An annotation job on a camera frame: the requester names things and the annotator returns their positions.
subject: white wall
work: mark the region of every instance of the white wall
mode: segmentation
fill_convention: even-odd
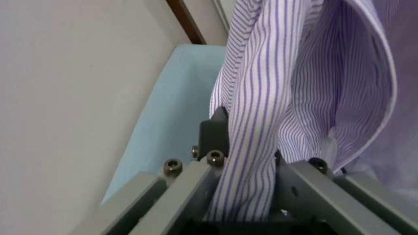
[[[203,38],[209,45],[225,46],[227,31],[212,0],[184,0]]]
[[[98,206],[188,42],[164,0],[0,1],[0,234],[67,234]]]
[[[214,0],[218,4],[218,7],[222,9],[223,20],[226,21],[227,31],[229,31],[229,25],[232,20],[233,9],[235,6],[235,0]]]

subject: gray metal bracket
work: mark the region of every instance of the gray metal bracket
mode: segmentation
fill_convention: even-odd
[[[418,234],[418,208],[365,173],[340,176],[334,182],[402,234]]]
[[[324,219],[341,235],[399,234],[305,161],[280,166],[274,208],[301,221]]]
[[[191,161],[129,234],[178,234],[189,219],[201,220],[218,184],[218,171],[206,161]]]
[[[138,173],[70,235],[128,234],[165,190],[164,180]]]

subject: light blue board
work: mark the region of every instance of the light blue board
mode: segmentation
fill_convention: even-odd
[[[225,48],[181,45],[163,68],[143,109],[102,203],[138,172],[156,173],[169,158],[187,164],[199,124],[209,118],[209,99]]]

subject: striped shirt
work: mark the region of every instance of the striped shirt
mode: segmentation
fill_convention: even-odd
[[[237,0],[210,115],[229,113],[213,221],[261,221],[286,162],[337,171],[378,135],[396,98],[384,28],[398,0]]]

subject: purple striped fabric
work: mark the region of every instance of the purple striped fabric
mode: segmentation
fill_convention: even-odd
[[[230,152],[208,220],[268,217],[277,149],[338,170],[375,139],[396,97],[379,16],[372,0],[236,1],[210,100],[229,112]]]

